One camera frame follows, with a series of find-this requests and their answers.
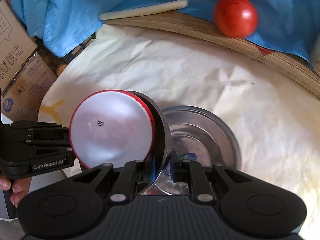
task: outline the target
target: red tomato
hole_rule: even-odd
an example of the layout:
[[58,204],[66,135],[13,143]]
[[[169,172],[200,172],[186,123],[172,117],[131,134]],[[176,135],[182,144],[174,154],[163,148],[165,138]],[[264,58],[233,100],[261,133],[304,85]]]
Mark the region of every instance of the red tomato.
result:
[[251,35],[258,26],[258,14],[248,0],[219,0],[214,20],[222,34],[231,38]]

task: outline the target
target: stainless steel bowl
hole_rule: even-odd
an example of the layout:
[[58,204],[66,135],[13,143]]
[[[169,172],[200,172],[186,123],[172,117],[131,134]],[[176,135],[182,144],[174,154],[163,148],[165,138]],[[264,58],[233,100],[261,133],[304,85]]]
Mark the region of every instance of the stainless steel bowl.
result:
[[[202,166],[223,163],[240,168],[240,148],[231,129],[219,117],[193,106],[174,106],[163,110],[168,122],[172,150],[180,156],[195,153]],[[164,174],[156,184],[164,194],[188,194],[186,183],[174,183]]]

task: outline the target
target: black handle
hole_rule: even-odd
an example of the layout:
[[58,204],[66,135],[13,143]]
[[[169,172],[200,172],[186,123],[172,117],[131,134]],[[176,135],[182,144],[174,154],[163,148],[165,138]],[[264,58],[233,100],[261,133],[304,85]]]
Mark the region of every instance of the black handle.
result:
[[12,194],[12,184],[14,180],[11,179],[10,182],[11,182],[11,187],[9,190],[0,191],[0,217],[6,218],[6,219],[17,218],[16,207],[10,201],[10,196]]

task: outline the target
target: human hand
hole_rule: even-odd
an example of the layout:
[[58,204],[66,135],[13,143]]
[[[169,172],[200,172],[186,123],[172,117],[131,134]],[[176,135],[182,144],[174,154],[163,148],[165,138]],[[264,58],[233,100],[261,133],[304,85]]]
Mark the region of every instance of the human hand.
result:
[[[28,194],[31,184],[31,178],[17,179],[12,185],[13,193],[10,196],[10,201],[16,207],[19,202]],[[0,173],[0,190],[9,190],[11,187],[10,180]]]

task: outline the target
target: white tablecloth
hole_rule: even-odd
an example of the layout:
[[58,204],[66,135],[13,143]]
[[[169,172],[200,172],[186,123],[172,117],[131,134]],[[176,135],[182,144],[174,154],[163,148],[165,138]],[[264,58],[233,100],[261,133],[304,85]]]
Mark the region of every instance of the white tablecloth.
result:
[[[298,194],[318,239],[320,101],[271,67],[173,33],[105,25],[44,97],[39,121],[69,126],[76,106],[103,89],[142,92],[161,108],[192,105],[222,118],[242,150],[241,170]],[[66,171],[79,172],[78,164]]]

